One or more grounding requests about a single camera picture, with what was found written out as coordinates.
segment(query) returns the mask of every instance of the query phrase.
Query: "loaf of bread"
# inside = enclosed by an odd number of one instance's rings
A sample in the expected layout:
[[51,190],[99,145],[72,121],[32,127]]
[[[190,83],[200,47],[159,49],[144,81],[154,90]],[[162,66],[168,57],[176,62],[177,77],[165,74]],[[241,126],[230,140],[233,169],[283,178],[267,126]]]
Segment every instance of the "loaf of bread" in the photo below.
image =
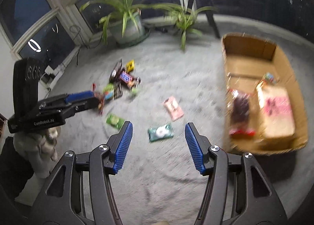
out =
[[287,90],[266,85],[257,89],[257,93],[263,137],[274,139],[292,136],[296,128]]

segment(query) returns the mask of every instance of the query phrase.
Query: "plant pot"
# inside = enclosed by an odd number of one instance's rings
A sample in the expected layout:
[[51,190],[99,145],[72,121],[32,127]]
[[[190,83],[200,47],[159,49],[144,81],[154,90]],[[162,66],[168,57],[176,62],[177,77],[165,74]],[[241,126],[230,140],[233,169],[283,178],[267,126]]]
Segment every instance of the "plant pot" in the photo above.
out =
[[139,13],[135,12],[133,15],[139,27],[139,30],[136,28],[131,18],[128,18],[123,37],[122,20],[108,25],[109,31],[120,46],[126,47],[136,45],[142,42],[146,37],[148,37],[147,33],[145,32],[145,28],[142,25],[142,20]]

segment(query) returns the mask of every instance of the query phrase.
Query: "black cable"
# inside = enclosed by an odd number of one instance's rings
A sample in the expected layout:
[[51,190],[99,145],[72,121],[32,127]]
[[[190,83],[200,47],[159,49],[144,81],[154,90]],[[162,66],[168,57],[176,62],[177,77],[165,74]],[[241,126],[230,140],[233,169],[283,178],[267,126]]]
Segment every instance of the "black cable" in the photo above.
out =
[[[94,46],[94,47],[91,47],[91,46],[87,46],[87,45],[85,44],[85,42],[83,41],[82,36],[80,35],[81,27],[79,27],[78,25],[71,25],[71,26],[70,26],[70,32],[77,32],[77,34],[76,34],[76,36],[73,38],[73,40],[79,35],[80,38],[81,38],[81,41],[82,41],[82,43],[83,43],[83,46],[84,46],[85,48],[89,49],[89,50],[90,50],[90,49],[97,48],[97,47],[99,46],[99,44],[100,44],[100,42],[101,42],[101,39],[102,39],[102,36],[103,36],[103,33],[102,33],[102,34],[101,34],[101,38],[100,38],[98,44],[97,44],[96,46]],[[79,50],[78,50],[78,53],[77,53],[77,55],[76,55],[76,67],[79,66],[79,52],[80,52],[81,48],[82,48],[82,46],[80,46],[80,48],[79,48]]]

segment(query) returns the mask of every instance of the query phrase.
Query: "green packet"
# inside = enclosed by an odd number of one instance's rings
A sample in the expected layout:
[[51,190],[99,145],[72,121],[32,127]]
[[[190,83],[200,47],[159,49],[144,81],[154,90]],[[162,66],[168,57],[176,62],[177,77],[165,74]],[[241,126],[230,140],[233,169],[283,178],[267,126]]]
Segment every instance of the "green packet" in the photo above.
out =
[[150,137],[150,142],[154,142],[161,139],[168,139],[174,136],[173,128],[170,123],[159,128],[149,128],[147,132]]
[[109,113],[106,119],[106,123],[113,126],[116,129],[121,129],[123,124],[124,124],[125,120],[122,118],[119,118],[118,116]]

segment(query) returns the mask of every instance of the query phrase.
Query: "bright light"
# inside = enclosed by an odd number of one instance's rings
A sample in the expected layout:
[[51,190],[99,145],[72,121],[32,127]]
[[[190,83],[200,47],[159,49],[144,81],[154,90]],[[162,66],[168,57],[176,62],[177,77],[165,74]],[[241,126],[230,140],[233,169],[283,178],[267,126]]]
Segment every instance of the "bright light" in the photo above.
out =
[[[32,44],[31,44],[31,42],[34,43],[37,48],[34,48],[34,47],[32,46]],[[28,45],[30,46],[30,48],[31,48],[32,50],[34,50],[34,51],[36,51],[36,52],[38,52],[38,53],[41,52],[41,48],[40,48],[39,44],[38,44],[36,41],[34,41],[33,39],[30,39],[30,40],[29,40]]]

